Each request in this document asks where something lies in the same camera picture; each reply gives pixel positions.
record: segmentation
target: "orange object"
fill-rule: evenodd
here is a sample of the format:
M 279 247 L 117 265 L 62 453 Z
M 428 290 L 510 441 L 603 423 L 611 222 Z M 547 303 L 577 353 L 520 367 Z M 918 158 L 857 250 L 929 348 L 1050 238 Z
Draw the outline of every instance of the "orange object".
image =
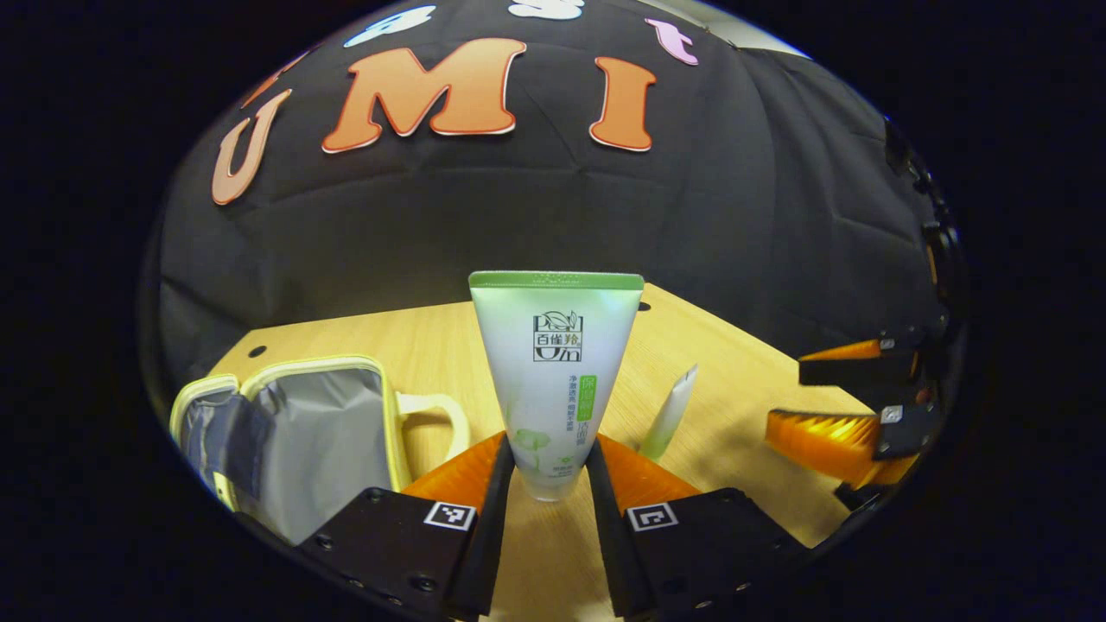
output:
M 831 348 L 814 354 L 801 356 L 800 361 L 836 361 L 839 359 L 878 359 L 883 353 L 879 350 L 879 340 L 873 339 L 859 343 L 849 343 L 839 348 Z
M 489 436 L 453 459 L 413 481 L 403 489 L 404 495 L 472 506 L 483 511 L 484 496 L 491 483 L 495 456 L 507 434 Z
M 651 506 L 702 493 L 676 477 L 664 467 L 638 454 L 629 447 L 612 440 L 608 436 L 596 436 L 607 464 L 611 486 L 615 490 L 618 512 L 626 508 Z
M 771 411 L 764 439 L 776 452 L 800 465 L 847 481 L 895 484 L 906 475 L 917 456 L 874 460 L 879 438 L 879 417 L 811 415 Z

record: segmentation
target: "logo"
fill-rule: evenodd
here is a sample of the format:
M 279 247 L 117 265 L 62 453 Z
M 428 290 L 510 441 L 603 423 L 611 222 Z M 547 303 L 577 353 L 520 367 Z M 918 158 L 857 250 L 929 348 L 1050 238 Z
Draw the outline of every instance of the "logo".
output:
M 584 353 L 584 319 L 570 311 L 534 315 L 534 361 L 578 363 Z

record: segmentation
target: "black fabric backdrop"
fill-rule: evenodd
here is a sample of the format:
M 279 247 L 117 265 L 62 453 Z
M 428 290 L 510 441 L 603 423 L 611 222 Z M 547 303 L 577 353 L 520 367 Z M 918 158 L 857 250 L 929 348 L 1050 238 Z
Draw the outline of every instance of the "black fabric backdrop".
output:
M 338 30 L 244 110 L 244 94 L 233 102 L 184 159 L 165 204 L 159 303 L 142 318 L 159 322 L 166 400 L 250 329 L 468 300 L 479 269 L 638 272 L 792 356 L 936 315 L 928 199 L 886 165 L 883 116 L 816 63 L 733 49 L 634 0 L 592 0 L 570 21 L 441 3 L 427 23 L 343 48 L 420 4 Z M 669 55 L 646 18 L 677 24 L 699 65 Z M 355 61 L 406 46 L 430 69 L 486 37 L 526 44 L 507 84 L 513 132 L 449 137 L 424 122 L 399 137 L 377 105 L 377 143 L 322 151 Z M 657 76 L 648 153 L 588 136 L 601 55 Z M 216 205 L 220 141 L 284 89 L 257 177 Z

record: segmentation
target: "tube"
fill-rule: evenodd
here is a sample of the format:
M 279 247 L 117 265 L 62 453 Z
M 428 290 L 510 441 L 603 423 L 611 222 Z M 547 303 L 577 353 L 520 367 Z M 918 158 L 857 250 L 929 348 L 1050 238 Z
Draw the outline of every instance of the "tube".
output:
M 644 287 L 638 274 L 469 276 L 508 440 L 535 499 L 561 500 L 580 478 Z
M 695 386 L 695 379 L 698 373 L 699 365 L 696 364 L 688 370 L 688 373 L 676 380 L 672 392 L 665 400 L 665 405 L 657 413 L 657 418 L 653 419 L 653 425 L 645 435 L 645 440 L 641 442 L 641 448 L 638 450 L 638 454 L 653 462 L 659 460 L 660 456 L 665 455 L 665 449 L 672 442 L 676 428 L 680 425 L 680 419 L 684 417 L 684 411 L 687 410 L 688 402 L 691 401 L 691 387 Z

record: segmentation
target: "wooden table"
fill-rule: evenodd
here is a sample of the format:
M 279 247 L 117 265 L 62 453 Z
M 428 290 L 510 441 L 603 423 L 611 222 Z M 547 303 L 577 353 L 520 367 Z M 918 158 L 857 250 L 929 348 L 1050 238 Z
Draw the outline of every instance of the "wooden table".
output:
M 703 491 L 743 490 L 808 547 L 830 536 L 847 516 L 833 496 L 841 481 L 769 447 L 766 413 L 870 411 L 839 388 L 800 386 L 794 360 L 656 286 L 646 284 L 641 300 L 651 309 L 634 322 L 601 432 L 636 448 L 672 383 L 698 363 L 691 402 L 659 464 Z M 259 345 L 264 353 L 249 357 Z M 471 302 L 255 330 L 211 373 L 244 380 L 281 361 L 348 353 L 380 361 L 398 391 L 453 396 L 473 443 L 503 429 Z M 411 416 L 405 443 L 417 478 L 445 456 L 448 421 Z M 605 577 L 587 471 L 560 504 L 531 499 L 515 471 L 491 619 L 612 620 Z

